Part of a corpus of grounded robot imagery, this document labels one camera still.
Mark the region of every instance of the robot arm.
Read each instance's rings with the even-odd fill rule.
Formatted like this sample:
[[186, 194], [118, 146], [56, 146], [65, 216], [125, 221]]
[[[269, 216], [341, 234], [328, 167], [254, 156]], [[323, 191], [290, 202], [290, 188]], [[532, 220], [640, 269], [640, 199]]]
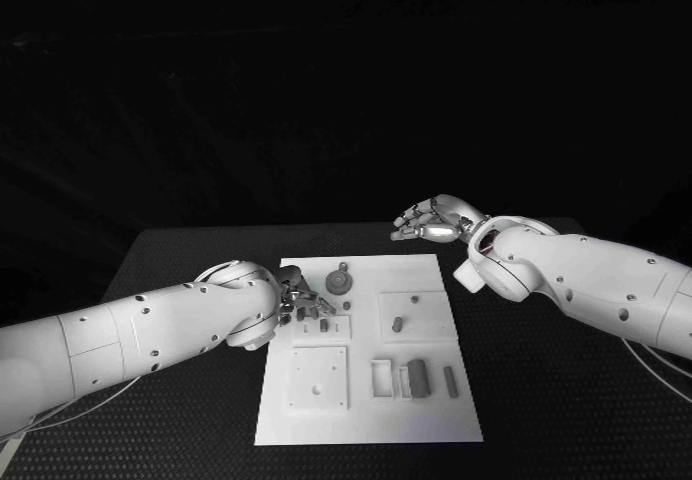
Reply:
[[0, 436], [37, 413], [223, 340], [255, 350], [295, 306], [334, 313], [297, 267], [277, 279], [259, 265], [233, 261], [197, 280], [0, 329]]
[[520, 302], [539, 292], [566, 316], [692, 359], [689, 267], [628, 245], [559, 235], [525, 217], [483, 216], [465, 202], [448, 198], [439, 195], [403, 212], [392, 240], [463, 239], [468, 259], [454, 278], [471, 293], [487, 285]]

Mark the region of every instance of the dark backdrop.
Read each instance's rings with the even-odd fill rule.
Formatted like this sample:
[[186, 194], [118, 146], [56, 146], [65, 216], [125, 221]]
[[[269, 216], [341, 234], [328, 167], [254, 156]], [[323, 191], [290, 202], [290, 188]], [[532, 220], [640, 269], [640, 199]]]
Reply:
[[664, 2], [1, 8], [3, 322], [96, 303], [147, 228], [390, 221], [438, 193], [692, 263]]

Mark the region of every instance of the white board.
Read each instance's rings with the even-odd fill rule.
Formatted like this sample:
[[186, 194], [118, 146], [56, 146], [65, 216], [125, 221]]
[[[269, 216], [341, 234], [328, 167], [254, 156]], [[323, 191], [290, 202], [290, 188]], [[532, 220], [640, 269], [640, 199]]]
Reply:
[[[326, 290], [324, 278], [337, 270], [340, 262], [346, 262], [349, 266], [353, 287], [344, 295], [336, 296]], [[330, 337], [320, 340], [317, 336], [314, 344], [310, 345], [346, 348], [343, 372], [347, 377], [347, 402], [343, 406], [346, 408], [307, 407], [298, 411], [290, 409], [288, 399], [295, 398], [295, 389], [303, 391], [308, 401], [311, 397], [305, 392], [308, 386], [316, 384], [316, 375], [328, 373], [326, 369], [321, 373], [311, 373], [308, 380], [303, 382], [295, 379], [294, 372], [287, 372], [292, 365], [288, 361], [291, 353], [294, 350], [308, 349], [308, 342], [295, 341], [294, 335], [298, 335], [301, 330], [292, 319], [288, 325], [277, 328], [277, 336], [268, 346], [255, 445], [481, 442], [454, 323], [444, 341], [439, 341], [438, 333], [432, 335], [432, 341], [429, 338], [424, 341], [414, 339], [405, 343], [383, 341], [380, 294], [444, 298], [448, 308], [435, 255], [287, 258], [281, 261], [281, 266], [285, 265], [301, 268], [311, 289], [336, 307], [337, 315], [349, 317], [349, 338]], [[344, 301], [350, 302], [349, 310], [343, 309]], [[450, 323], [445, 320], [435, 324], [442, 323], [447, 330]], [[399, 376], [399, 368], [416, 358], [427, 364], [432, 395], [411, 399], [402, 397], [399, 377], [405, 375]], [[389, 401], [373, 399], [373, 360], [390, 361], [393, 399]], [[451, 398], [447, 391], [447, 366], [451, 366], [454, 371], [457, 398]]]

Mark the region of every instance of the robotic hand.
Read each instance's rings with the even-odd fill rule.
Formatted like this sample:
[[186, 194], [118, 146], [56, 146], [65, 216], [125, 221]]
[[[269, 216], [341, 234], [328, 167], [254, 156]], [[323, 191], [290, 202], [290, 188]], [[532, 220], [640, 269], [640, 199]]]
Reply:
[[628, 245], [561, 235], [525, 217], [483, 215], [438, 195], [393, 222], [392, 240], [468, 244], [454, 278], [520, 302], [546, 295], [566, 316], [618, 337], [692, 359], [690, 268]]
[[0, 441], [34, 415], [213, 349], [256, 350], [297, 314], [334, 315], [300, 268], [251, 262], [194, 282], [0, 329]]

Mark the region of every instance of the table surface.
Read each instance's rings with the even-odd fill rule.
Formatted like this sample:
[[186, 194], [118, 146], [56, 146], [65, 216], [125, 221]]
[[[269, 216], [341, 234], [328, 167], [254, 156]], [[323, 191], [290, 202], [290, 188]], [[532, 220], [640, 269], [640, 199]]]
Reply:
[[[542, 220], [582, 233], [568, 218]], [[465, 245], [392, 242], [390, 230], [389, 223], [147, 230], [104, 301], [190, 281], [236, 258], [274, 269], [282, 257], [437, 254], [484, 443], [255, 447], [266, 349], [223, 346], [143, 377], [79, 420], [29, 434], [3, 478], [687, 478], [692, 405], [621, 341], [542, 295], [512, 303], [487, 288], [470, 294], [451, 276]], [[656, 370], [689, 392], [679, 375]]]

